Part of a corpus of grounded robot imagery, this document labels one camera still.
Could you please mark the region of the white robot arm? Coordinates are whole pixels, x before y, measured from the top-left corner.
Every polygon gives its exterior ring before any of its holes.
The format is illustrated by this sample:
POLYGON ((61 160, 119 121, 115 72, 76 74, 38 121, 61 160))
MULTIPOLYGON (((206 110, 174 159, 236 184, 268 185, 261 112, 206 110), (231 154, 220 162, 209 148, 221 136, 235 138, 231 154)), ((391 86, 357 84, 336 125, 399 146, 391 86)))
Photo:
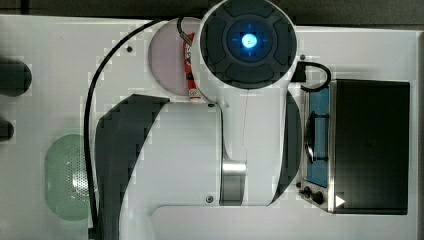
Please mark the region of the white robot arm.
POLYGON ((279 7, 222 0, 204 15, 191 43, 198 102, 162 84, 175 50, 159 42, 162 23, 148 29, 131 71, 141 89, 96 125, 94 240, 154 240, 162 207, 269 206, 299 168, 297 36, 279 7))

